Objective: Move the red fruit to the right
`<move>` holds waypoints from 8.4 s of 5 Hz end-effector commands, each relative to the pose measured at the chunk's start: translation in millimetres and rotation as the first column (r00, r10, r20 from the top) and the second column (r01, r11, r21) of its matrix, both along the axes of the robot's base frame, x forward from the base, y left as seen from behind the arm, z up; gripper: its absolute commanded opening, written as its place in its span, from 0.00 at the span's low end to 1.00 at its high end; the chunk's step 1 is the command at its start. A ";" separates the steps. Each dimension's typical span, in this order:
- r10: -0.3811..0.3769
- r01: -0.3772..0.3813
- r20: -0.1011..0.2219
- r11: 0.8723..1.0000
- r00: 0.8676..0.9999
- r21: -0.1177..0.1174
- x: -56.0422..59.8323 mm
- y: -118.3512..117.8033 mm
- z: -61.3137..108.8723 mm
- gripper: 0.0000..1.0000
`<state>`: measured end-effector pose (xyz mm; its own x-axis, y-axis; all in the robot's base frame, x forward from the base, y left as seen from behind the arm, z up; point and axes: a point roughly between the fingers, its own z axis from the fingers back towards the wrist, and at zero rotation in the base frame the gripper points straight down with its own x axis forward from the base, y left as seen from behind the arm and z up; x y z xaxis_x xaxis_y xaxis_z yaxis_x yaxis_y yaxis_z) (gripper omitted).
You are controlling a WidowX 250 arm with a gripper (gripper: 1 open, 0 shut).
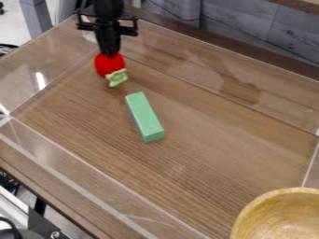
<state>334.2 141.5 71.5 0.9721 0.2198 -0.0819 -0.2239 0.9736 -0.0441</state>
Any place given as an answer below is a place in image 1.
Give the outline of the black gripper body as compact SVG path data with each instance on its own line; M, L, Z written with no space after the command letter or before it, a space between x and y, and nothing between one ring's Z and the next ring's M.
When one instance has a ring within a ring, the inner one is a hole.
M124 12L122 0L90 0L76 10L77 29L93 31L98 26L113 27L121 35L139 35L139 17Z

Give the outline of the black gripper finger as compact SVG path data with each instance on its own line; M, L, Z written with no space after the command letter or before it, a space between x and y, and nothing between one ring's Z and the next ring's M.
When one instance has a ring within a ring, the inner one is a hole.
M101 29L94 31L94 36L101 54L110 57L112 50L109 49L106 37Z
M121 48L121 34L114 29L110 30L109 44L109 56L113 57Z

